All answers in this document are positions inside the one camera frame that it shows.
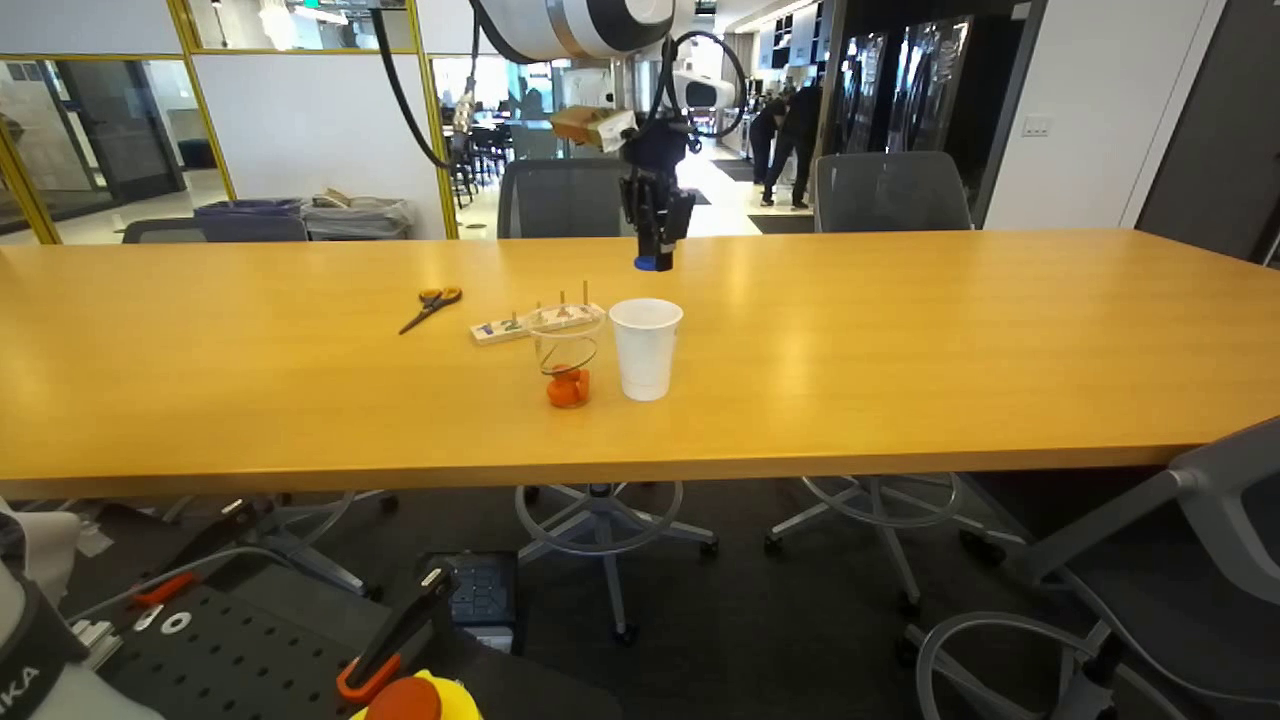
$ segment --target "door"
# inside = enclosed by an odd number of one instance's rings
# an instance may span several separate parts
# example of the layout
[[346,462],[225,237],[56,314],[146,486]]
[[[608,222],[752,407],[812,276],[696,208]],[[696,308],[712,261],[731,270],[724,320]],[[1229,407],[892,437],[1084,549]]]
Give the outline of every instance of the door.
[[113,199],[150,199],[186,186],[142,62],[69,61],[56,62],[56,73],[64,110],[79,119]]
[[1259,261],[1280,199],[1280,9],[1234,0],[1171,132],[1139,226]]

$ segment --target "white wall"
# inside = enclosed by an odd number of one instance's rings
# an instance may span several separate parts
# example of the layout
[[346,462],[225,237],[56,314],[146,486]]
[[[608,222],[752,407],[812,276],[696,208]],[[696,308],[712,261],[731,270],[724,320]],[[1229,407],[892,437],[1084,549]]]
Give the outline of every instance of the white wall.
[[214,9],[214,0],[193,0],[205,49],[271,49],[261,13],[261,0],[225,0],[219,9]]
[[[462,98],[474,76],[474,61],[467,57],[437,57],[437,93],[449,98]],[[499,98],[507,98],[507,61],[499,57],[478,57],[478,97],[486,98],[486,109],[496,109]]]
[[1049,0],[989,226],[1133,226],[1223,0]]
[[429,57],[474,57],[474,5],[467,0],[425,0],[418,5],[425,22]]
[[166,0],[0,0],[0,50],[182,50]]
[[[421,110],[418,61],[398,68]],[[239,195],[392,195],[413,203],[418,237],[445,237],[437,171],[377,57],[200,57],[197,73]]]

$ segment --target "small object on table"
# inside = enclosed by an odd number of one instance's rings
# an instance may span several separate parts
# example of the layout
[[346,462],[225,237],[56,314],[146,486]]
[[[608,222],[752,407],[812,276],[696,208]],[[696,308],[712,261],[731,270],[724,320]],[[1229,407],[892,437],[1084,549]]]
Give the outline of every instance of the small object on table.
[[579,407],[594,400],[594,354],[602,353],[602,305],[562,305],[535,314],[535,362],[547,376],[551,407]]
[[429,314],[437,314],[441,308],[464,299],[462,288],[437,288],[437,290],[421,290],[418,305],[421,310],[402,326],[402,337],[407,337],[413,326],[421,326]]
[[633,296],[613,305],[608,320],[623,397],[640,405],[668,397],[686,308],[662,296]]
[[499,342],[499,339],[532,337],[535,326],[588,326],[602,320],[605,320],[602,305],[562,305],[562,308],[535,308],[535,310],[474,322],[474,339]]

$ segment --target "person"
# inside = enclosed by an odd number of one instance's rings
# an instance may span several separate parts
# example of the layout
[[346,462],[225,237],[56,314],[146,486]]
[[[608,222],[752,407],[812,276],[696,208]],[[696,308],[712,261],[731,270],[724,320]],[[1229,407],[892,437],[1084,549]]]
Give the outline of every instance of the person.
[[520,76],[520,119],[545,119],[547,114],[547,109],[545,109],[545,93],[542,86],[532,86],[523,76]]
[[777,86],[755,93],[755,109],[752,109],[752,180],[755,183],[769,180],[769,147],[780,114],[786,114],[786,97]]
[[774,183],[786,176],[788,159],[798,156],[791,208],[809,208],[805,192],[809,192],[809,163],[812,163],[822,104],[824,104],[824,76],[812,76],[812,85],[788,98],[788,110],[780,119],[777,147],[774,147],[777,156],[765,180],[765,203],[774,203]]

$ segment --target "mesh chair back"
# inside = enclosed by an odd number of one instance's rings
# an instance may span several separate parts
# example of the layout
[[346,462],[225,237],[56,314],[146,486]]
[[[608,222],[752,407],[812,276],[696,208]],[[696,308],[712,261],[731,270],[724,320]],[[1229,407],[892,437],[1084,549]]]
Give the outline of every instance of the mesh chair back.
[[967,186],[946,152],[822,156],[822,231],[967,226]]
[[520,159],[503,171],[496,237],[623,237],[623,159]]

